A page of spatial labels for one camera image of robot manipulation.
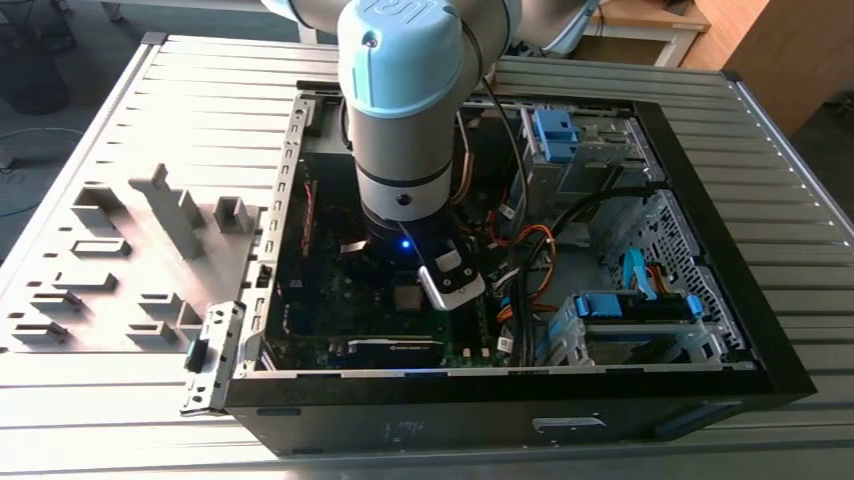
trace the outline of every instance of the side panel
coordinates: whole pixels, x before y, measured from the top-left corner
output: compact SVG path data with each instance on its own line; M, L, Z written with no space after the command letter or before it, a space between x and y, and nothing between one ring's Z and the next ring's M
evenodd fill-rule
M233 408L275 453L548 447L670 438L740 411L735 401L696 399L492 402L429 405Z

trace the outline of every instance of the gray plastic block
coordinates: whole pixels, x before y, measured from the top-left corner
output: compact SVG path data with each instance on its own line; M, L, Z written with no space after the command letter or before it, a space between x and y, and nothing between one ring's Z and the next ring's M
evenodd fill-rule
M139 297L139 306L148 315L177 317L184 302L175 293L143 293Z
M87 229L113 229L109 212L124 208L109 187L83 187L70 211Z
M56 345L65 341L68 330L49 320L24 321L14 325L12 336L29 345Z
M203 227L204 218L201 217L201 212L199 211L199 206L192 199L189 190L179 190L175 193L177 193L177 208L180 208L184 215L187 215L187 220L189 220L192 228Z
M199 332L201 332L201 318L199 314L192 309L192 306L184 302L181 305L181 311L177 314L177 323L175 327L184 333L187 340L191 342L199 336Z
M201 242L192 231L192 222L187 218L169 185L165 183L168 171L165 166L145 165L128 180L131 187L145 195L155 218L165 230L181 257L196 258L204 251Z
M80 311L83 301L69 291L34 293L29 304L46 316Z
M131 323L125 335L141 347L165 347L177 338L165 322Z
M112 292L117 283L119 280L112 273L79 270L70 273L58 272L50 285L62 290Z
M77 240L70 252L80 258L120 258L131 254L131 244L121 238Z
M219 197L213 218L221 233L249 233L253 222L240 197Z

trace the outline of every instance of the wire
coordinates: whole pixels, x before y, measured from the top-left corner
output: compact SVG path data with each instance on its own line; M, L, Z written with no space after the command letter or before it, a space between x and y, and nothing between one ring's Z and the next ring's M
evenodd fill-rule
M503 205L504 202L507 201L507 195L510 194L510 188L507 188L504 190L504 193L501 194L501 200L500 202L497 202L497 205ZM492 239L492 242L495 242L495 244L499 247L506 247L507 245L510 245L510 242L504 239L501 239L497 234L495 233L495 220L497 219L497 208L495 210L492 210L489 212L489 215L485 218L485 229L487 229L487 233L489 234L489 238Z
M604 36L604 10L602 10L602 5L596 5L596 9L599 10L599 24L596 25L596 36Z
M41 202L38 202L38 203L36 203L36 204L33 204L33 205L30 205L30 206L28 206L28 207L24 207L24 208L21 208L20 210L12 210L10 212L0 213L0 218L10 217L10 216L13 216L13 215L17 215L18 213L28 212L29 210L32 210L33 208L36 208L36 207L38 206L38 204L40 204L40 203L41 203Z
M459 123L459 133L463 137L463 146L465 149L465 153L463 155L463 177L460 179L459 188L456 193L451 197L451 203L453 205L459 204L468 195L468 187L471 186L471 177L473 174L475 167L475 156L471 152L471 142L468 139L468 130L465 129L465 123L463 121L463 114L456 112L456 123Z
M352 142L349 141L349 132L347 130L347 99L341 97L341 109L337 113L337 121L340 122L341 143L344 148L352 152Z
M305 227L303 229L303 240L300 241L299 248L303 251L303 256L308 254L308 238L311 236L311 224L313 222L315 216L315 201L313 195L311 194L311 184L308 182L303 182L303 187L305 187L305 197L308 199L308 205L305 207Z
M9 133L4 133L0 135L0 140L5 140L6 138L17 137L25 133L36 133L36 132L64 132L73 133L74 135L83 136L83 132L80 130L74 130L72 128L60 128L60 127L34 127L34 128L24 128L21 130L16 130ZM0 174L9 175L17 170L16 162L12 162L12 165L6 168L0 168Z
M535 303L531 306L531 310L534 313L555 313L558 311L558 307L554 305L546 305L542 303ZM504 323L512 317L512 308L507 305L501 311L497 313L497 323Z
M542 232L546 236L546 241L548 242L548 246L551 248L551 264L548 265L548 271L546 273L546 278L543 278L543 281L539 285L539 288L536 289L536 292L534 292L534 297L531 299L532 302L535 302L536 300L539 300L539 298L543 296L543 293L546 293L546 289L548 288L548 285L551 284L551 279L554 277L555 274L555 262L558 261L558 247L555 245L555 237L551 234L551 230L548 230L548 227L546 225L531 225L528 226L523 231L522 234L519 235L519 239L516 240L516 243L522 243L526 238L534 233L534 232Z
M24 128L22 130L16 130L13 132L4 133L2 135L0 135L0 140L5 140L6 138L12 138L12 137L17 137L18 135L22 135L24 133L33 133L33 132L65 132L65 133L74 133L83 136L83 132L80 130L74 130L73 128L37 127L37 128Z
M563 231L564 226L576 220L587 211L595 208L602 202L616 197L639 197L646 198L654 195L658 189L651 187L623 187L603 190L582 198L575 204L560 214L551 227L552 238L556 238ZM536 256L550 240L543 236L534 248L528 250L527 256L519 264L519 273L515 275L514 283L510 290L510 305L512 309L514 326L518 333L514 333L514 352L511 353L511 361L518 361L519 366L534 365L534 318L531 302L528 301L527 281L528 272L534 266Z
M501 117L501 122L504 123L504 130L507 131L507 136L510 137L510 143L512 145L512 153L516 159L516 168L519 169L519 179L522 183L522 199L519 201L519 208L516 208L516 212L512 216L512 228L510 229L510 238L515 239L519 235L519 231L522 230L522 224L524 222L524 217L527 216L527 208L528 208L528 175L524 169L524 162L522 161L522 154L519 153L519 144L516 143L516 136L512 134L512 127L510 126L510 118L507 117L507 112L504 111L504 106L497 101L497 97L495 96L495 91L489 85L485 77L481 80L483 86L485 87L487 94L489 95L489 100L495 104L497 108L497 113Z

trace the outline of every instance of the floor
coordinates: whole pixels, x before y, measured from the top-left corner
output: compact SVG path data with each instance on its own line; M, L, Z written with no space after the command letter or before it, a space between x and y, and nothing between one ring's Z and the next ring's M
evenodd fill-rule
M124 5L125 21L113 24L97 2L70 0L69 4L68 23L79 45L56 57L56 63L72 91L72 103L56 114L28 117L18 115L0 100L0 136L30 127L84 131L145 32L277 41L299 39L296 25L271 14ZM32 210L10 216L4 214L38 203L76 145L76 137L65 132L44 132L2 140L2 147L17 159L18 167L12 173L0 174L0 264Z
M296 26L264 13L220 12L184 8L123 6L125 21L111 23L100 5L72 0L68 17L77 48L56 58L72 90L72 103L58 113L26 117L0 103L0 135L30 127L85 130L121 70L149 31L257 40L295 41ZM822 109L794 136L794 144L848 215L854 212L854 117L836 119ZM0 263L12 248L32 210L4 216L38 203L68 157L76 136L65 132L33 133L2 140L18 159L18 168L0 175Z

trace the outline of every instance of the metal bracket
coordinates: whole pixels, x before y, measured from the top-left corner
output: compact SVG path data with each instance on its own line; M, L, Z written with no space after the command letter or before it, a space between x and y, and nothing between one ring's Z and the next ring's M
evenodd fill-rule
M187 400L181 416L225 415L225 393L237 356L237 342L245 305L225 302L212 305L204 319L201 333L187 350L184 368Z

